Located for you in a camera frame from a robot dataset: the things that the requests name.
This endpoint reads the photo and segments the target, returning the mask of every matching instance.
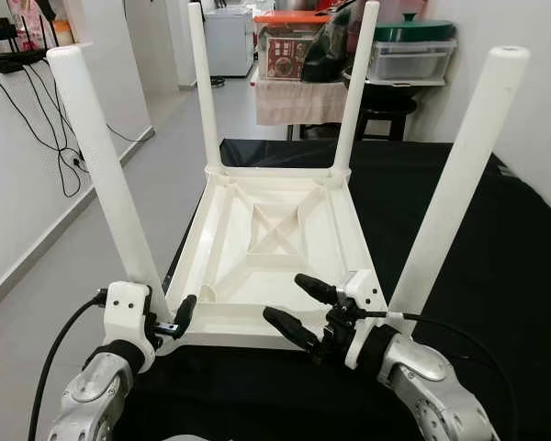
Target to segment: black cable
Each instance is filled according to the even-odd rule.
[[[43,85],[43,89],[45,89],[45,93],[49,97],[50,102],[53,104],[53,106],[60,113],[60,115],[63,118],[63,122],[65,122],[65,125],[67,125],[68,129],[73,133],[73,136],[75,136],[75,132],[73,131],[72,125],[67,120],[67,118],[63,115],[63,112],[65,111],[65,106],[62,104],[62,107],[63,107],[63,111],[62,111],[61,108],[57,104],[55,104],[55,100],[51,96],[51,93],[49,92],[49,88],[47,88],[47,85],[45,85],[45,82],[43,81],[43,77],[40,76],[40,74],[35,70],[35,68],[33,66],[30,65],[28,68],[35,74],[35,76],[37,76],[37,78],[39,78],[39,81]],[[55,81],[55,79],[53,79],[53,83],[54,83],[55,93],[57,93],[57,82]]]
[[[32,78],[30,77],[30,75],[28,74],[28,71],[27,69],[24,68],[23,66],[23,72],[25,73],[25,75],[27,76],[28,78],[28,81],[30,83],[30,86],[31,88],[33,89],[33,92],[35,93],[35,98],[37,98],[37,102],[39,103],[39,107],[41,109],[41,111],[43,112],[43,116],[45,117],[45,119],[47,120],[47,123],[49,124],[49,127],[51,127],[51,132],[53,134],[53,139],[55,140],[55,145],[57,147],[57,169],[59,170],[59,177],[62,181],[62,190],[63,190],[63,194],[67,197],[67,198],[73,198],[75,195],[77,195],[80,190],[82,189],[82,179],[80,178],[80,176],[78,175],[78,173],[75,171],[75,169],[73,168],[72,165],[69,165],[66,161],[65,161],[65,158],[63,157],[62,155],[62,152],[64,152],[65,150],[71,150],[72,152],[74,152],[75,154],[77,154],[78,156],[80,155],[79,152],[77,152],[76,150],[70,148],[67,146],[67,136],[65,136],[65,130],[63,131],[63,134],[65,136],[65,146],[63,148],[60,148],[59,146],[59,141],[57,140],[57,133],[55,132],[55,128],[53,127],[53,124],[51,123],[51,119],[49,118],[49,115],[47,115],[47,112],[45,111],[45,107],[43,106],[43,103],[41,102],[40,100],[40,97],[39,97],[39,92],[37,92],[37,88],[35,87],[35,84],[33,83],[33,80]],[[77,188],[71,192],[71,193],[68,193],[67,191],[67,188],[65,186],[65,177],[63,176],[63,170],[62,170],[62,162],[63,164],[69,168],[73,175],[75,176],[75,180],[77,182]]]
[[[43,363],[43,368],[40,372],[39,383],[37,383],[37,391],[35,392],[33,409],[30,413],[30,421],[28,423],[28,441],[35,441],[35,437],[37,435],[37,423],[39,421],[40,404],[43,399],[43,392],[45,391],[45,385],[47,384],[47,377],[49,375],[49,370],[51,369],[51,364],[53,363],[53,358],[55,358],[55,354],[57,353],[57,349],[59,349],[59,346],[62,343],[63,338],[68,333],[68,331],[75,323],[75,321],[86,310],[88,310],[91,306],[94,306],[94,305],[103,305],[105,302],[106,302],[106,292],[103,290],[100,290],[93,299],[91,299],[90,301],[82,305],[72,315],[72,317],[70,317],[67,323],[62,327],[62,329],[57,334],[57,337],[55,337],[55,340],[51,345],[51,349],[47,354],[47,358],[45,358],[45,362]]]
[[[365,313],[366,317],[378,317],[378,318],[386,318],[387,313],[383,311],[367,311]],[[426,317],[424,315],[420,314],[411,314],[408,312],[403,312],[401,314],[402,318],[404,320],[412,320],[415,322],[422,322],[422,323],[430,323],[434,324],[435,326],[440,326],[442,328],[445,328],[448,331],[451,331],[454,334],[457,334],[464,339],[468,340],[469,343],[474,345],[476,348],[480,350],[480,352],[484,355],[485,358],[488,359],[489,364],[493,367],[493,369],[496,371],[498,376],[500,377],[500,380],[505,386],[506,392],[508,394],[508,399],[510,401],[511,406],[511,440],[516,441],[518,439],[518,406],[516,403],[516,394],[514,393],[514,388],[512,387],[512,384],[506,375],[506,372],[504,372],[504,369],[502,368],[501,364],[498,363],[496,360],[496,357],[489,351],[489,349],[481,343],[476,337],[469,334],[467,331],[464,331],[463,329],[460,329],[453,324],[441,322],[435,319],[432,319],[430,317]]]
[[[480,358],[476,358],[474,356],[469,356],[467,354],[456,354],[456,353],[453,353],[453,352],[446,352],[446,351],[441,351],[441,352],[449,360],[458,360],[458,361],[476,363],[478,365],[483,366],[484,368],[487,368],[487,369],[491,370],[492,372],[496,371],[494,366],[487,360],[482,360]]]
[[[82,164],[80,163],[80,159],[79,159],[79,158],[73,158],[73,165],[75,165],[77,168],[79,168],[80,170],[82,170],[84,173],[90,173],[90,172],[88,172],[85,168],[82,167]]]
[[[51,124],[51,120],[49,118],[49,115],[47,115],[47,112],[45,111],[45,107],[43,106],[43,103],[40,100],[39,92],[37,92],[37,87],[35,87],[35,84],[33,83],[32,78],[30,78],[30,75],[28,74],[27,69],[25,67],[22,67],[22,72],[25,73],[27,76],[28,82],[30,83],[30,87],[33,89],[33,92],[35,93],[35,98],[37,98],[37,102],[39,103],[39,107],[41,111],[43,112],[43,116],[47,120],[47,123],[49,124],[49,127],[51,128],[51,133],[53,134],[53,139],[55,140],[55,146],[57,147],[57,151],[60,152],[61,149],[59,147],[59,141],[57,140],[57,134],[55,133],[55,128],[53,127],[53,124]]]
[[[45,62],[48,66],[49,66],[49,62],[45,59],[42,60],[43,62]],[[40,79],[40,82],[43,84],[43,88],[45,89],[45,92],[47,93],[47,96],[49,97],[49,99],[51,100],[51,103],[57,107],[57,105],[55,104],[55,101],[53,100],[50,92],[49,92],[49,89],[47,88],[47,86],[45,85],[45,82],[43,81],[43,78],[37,73],[37,71],[35,71],[33,69],[32,66],[29,66],[29,68],[35,73],[35,75]],[[56,90],[56,94],[57,94],[57,82],[55,81],[55,79],[53,79],[53,81],[55,82],[55,90]],[[63,121],[65,122],[65,124],[67,125],[67,127],[72,131],[73,135],[75,135],[75,132],[73,131],[72,129],[72,125],[69,123],[69,121],[62,115],[63,117]],[[108,129],[114,133],[115,135],[119,136],[119,138],[121,138],[122,140],[124,141],[128,141],[128,142],[146,142],[148,140],[150,140],[153,136],[155,136],[155,133],[151,133],[147,138],[143,138],[141,140],[132,140],[131,138],[128,138],[126,137],[125,135],[123,135],[122,133],[118,132],[117,130],[113,129],[112,126],[110,124],[107,123],[107,127]]]
[[[30,80],[30,75],[28,75],[28,72],[25,70],[25,73],[27,74],[28,76],[28,79],[29,81],[31,82],[32,86],[33,86],[33,89],[34,89],[34,92],[35,92],[35,96],[38,98],[39,100],[39,105],[41,107],[41,109],[43,110],[43,114],[46,116],[48,122],[50,123],[51,125],[51,129],[53,130],[53,133],[54,133],[54,128],[52,127],[52,124],[51,124],[51,121],[49,120],[49,117],[47,117],[46,115],[46,112],[45,112],[45,109],[44,107],[42,106],[42,104],[40,103],[40,99],[39,99],[39,96],[38,96],[38,93],[37,93],[37,89],[34,87],[34,84],[32,83],[32,80]],[[46,143],[45,141],[43,141],[39,135],[37,134],[37,132],[33,129],[33,127],[30,125],[30,122],[28,121],[28,118],[25,116],[25,114],[22,112],[22,110],[20,109],[20,107],[18,107],[17,103],[15,103],[14,99],[12,98],[12,96],[8,93],[8,91],[6,90],[6,88],[4,87],[4,85],[2,85],[2,83],[0,83],[0,88],[2,89],[2,91],[4,92],[4,94],[6,95],[6,98],[8,99],[8,101],[10,102],[10,104],[15,108],[15,110],[18,112],[18,114],[22,117],[22,119],[25,121],[25,123],[27,124],[27,127],[28,129],[30,130],[30,132],[33,134],[34,138],[43,146],[47,147],[48,149],[50,150],[53,150],[54,152],[57,152],[58,156],[57,156],[57,165],[58,165],[58,170],[59,170],[59,173],[60,173],[60,179],[62,181],[62,190],[63,190],[63,194],[67,197],[67,198],[72,198],[73,196],[75,196],[79,191],[80,191],[80,188],[81,188],[81,180],[80,180],[80,176],[77,174],[77,172],[75,171],[75,169],[69,165],[66,161],[65,161],[65,158],[62,156],[62,149],[59,148],[59,144],[57,145],[57,147],[53,147],[51,145],[49,145],[48,143]],[[66,147],[65,150],[71,150],[73,151],[74,153],[76,154],[79,154],[77,151],[75,151],[74,149],[71,149],[69,147]],[[67,166],[67,168],[69,168],[72,173],[75,175],[76,179],[78,180],[78,188],[72,192],[72,193],[68,193],[67,192],[67,189],[65,187],[65,181],[64,181],[64,177],[63,177],[63,171],[62,171],[62,164],[61,162],[63,162],[65,164],[65,166]]]
[[[141,140],[131,140],[131,139],[127,138],[126,136],[124,136],[123,134],[118,133],[118,132],[117,132],[116,130],[114,130],[114,129],[110,126],[110,124],[108,124],[108,123],[107,123],[107,127],[108,127],[108,129],[109,129],[111,132],[113,132],[115,135],[118,135],[119,138],[121,138],[121,139],[123,139],[123,140],[125,140],[125,141],[128,141],[128,142],[146,142],[146,141],[150,140],[153,136],[155,136],[155,132],[152,131],[152,132],[150,133],[150,135],[149,135],[147,138],[143,138],[143,139],[141,139]]]
[[[0,88],[3,90],[3,92],[5,93],[6,95],[6,98],[8,98],[8,101],[10,101],[10,104],[12,104],[12,106],[17,110],[18,114],[22,117],[23,120],[25,120],[25,122],[27,123],[27,127],[28,129],[30,130],[30,132],[33,134],[33,136],[35,137],[35,139],[41,143],[42,145],[44,145],[45,147],[47,147],[48,149],[51,149],[51,150],[54,150],[55,152],[57,152],[57,149],[50,146],[49,144],[47,144],[46,142],[44,142],[41,138],[39,138],[39,136],[37,135],[37,133],[33,130],[32,126],[30,125],[30,122],[28,122],[28,119],[27,117],[25,116],[24,113],[22,113],[22,110],[20,110],[20,108],[17,106],[17,104],[14,102],[14,100],[12,99],[12,97],[10,96],[10,94],[8,93],[8,91],[6,90],[6,88],[2,85],[2,83],[0,83]]]

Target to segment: green lid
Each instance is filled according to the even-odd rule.
[[[375,41],[443,41],[455,34],[455,26],[447,20],[414,21],[415,14],[403,14],[401,23],[379,23]]]

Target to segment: gray floor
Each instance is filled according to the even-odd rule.
[[[126,167],[153,258],[164,275],[204,186],[204,149],[195,91]],[[285,127],[255,125],[248,80],[215,90],[219,136],[284,139]],[[26,439],[37,379],[52,340],[96,288],[123,279],[97,201],[0,304],[0,441]],[[102,310],[92,309],[68,334],[51,369],[39,422],[43,439],[65,384],[102,340]]]

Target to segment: black tablecloth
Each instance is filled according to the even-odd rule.
[[[225,140],[234,166],[322,167],[332,141]],[[350,189],[387,300],[450,144],[384,141],[354,147]],[[458,325],[499,359],[515,388],[522,440],[551,440],[551,209],[492,157],[424,313]],[[174,264],[170,268],[173,274]],[[510,412],[474,347],[431,325],[414,334],[449,356],[503,440]],[[138,378],[118,439],[176,434],[211,440],[421,439],[391,392],[301,353],[183,347]]]

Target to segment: red box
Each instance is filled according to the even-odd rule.
[[[298,81],[312,39],[267,38],[267,79]]]

